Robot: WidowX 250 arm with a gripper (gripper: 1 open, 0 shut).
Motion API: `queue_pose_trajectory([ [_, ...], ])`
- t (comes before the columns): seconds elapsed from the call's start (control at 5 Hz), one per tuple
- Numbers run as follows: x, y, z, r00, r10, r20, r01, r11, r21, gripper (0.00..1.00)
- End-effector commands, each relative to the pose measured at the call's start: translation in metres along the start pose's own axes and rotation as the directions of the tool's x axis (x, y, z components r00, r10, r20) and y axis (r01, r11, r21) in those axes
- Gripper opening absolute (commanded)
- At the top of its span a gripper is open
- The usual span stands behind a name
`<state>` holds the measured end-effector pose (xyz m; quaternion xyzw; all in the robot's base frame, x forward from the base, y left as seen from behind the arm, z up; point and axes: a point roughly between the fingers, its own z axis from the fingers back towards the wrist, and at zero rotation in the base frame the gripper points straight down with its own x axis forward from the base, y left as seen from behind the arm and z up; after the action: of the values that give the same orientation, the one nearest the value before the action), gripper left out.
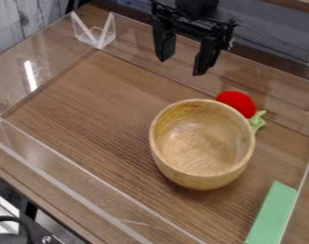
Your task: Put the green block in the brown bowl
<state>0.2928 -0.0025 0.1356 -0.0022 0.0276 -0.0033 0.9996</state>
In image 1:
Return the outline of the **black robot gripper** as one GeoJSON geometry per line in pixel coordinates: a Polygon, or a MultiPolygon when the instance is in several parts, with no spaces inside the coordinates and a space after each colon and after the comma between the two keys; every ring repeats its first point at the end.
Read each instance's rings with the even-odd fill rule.
{"type": "Polygon", "coordinates": [[[220,49],[233,46],[236,18],[219,8],[220,0],[152,0],[154,51],[161,62],[176,54],[177,34],[203,40],[193,75],[216,64],[220,49]]]}

